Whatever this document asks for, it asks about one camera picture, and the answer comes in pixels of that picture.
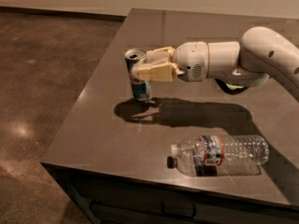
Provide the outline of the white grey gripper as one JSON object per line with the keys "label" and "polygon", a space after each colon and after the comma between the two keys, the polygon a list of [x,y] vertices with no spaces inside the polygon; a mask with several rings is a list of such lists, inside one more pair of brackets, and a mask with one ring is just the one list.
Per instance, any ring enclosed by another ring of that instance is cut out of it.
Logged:
{"label": "white grey gripper", "polygon": [[[175,63],[170,63],[173,55]],[[206,79],[208,45],[205,42],[187,42],[176,49],[148,50],[146,56],[148,63],[136,64],[131,70],[132,76],[138,80],[169,82],[178,77],[186,82],[202,82]],[[166,63],[154,64],[160,60]]]}

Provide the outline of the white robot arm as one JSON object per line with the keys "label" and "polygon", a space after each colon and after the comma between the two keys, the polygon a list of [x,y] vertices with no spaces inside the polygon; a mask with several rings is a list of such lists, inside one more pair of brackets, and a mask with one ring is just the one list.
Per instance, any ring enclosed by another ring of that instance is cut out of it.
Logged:
{"label": "white robot arm", "polygon": [[213,78],[224,89],[264,84],[270,77],[293,97],[299,96],[299,48],[267,27],[248,29],[229,42],[187,42],[177,48],[130,49],[125,58],[134,64],[129,76],[136,81],[185,82]]}

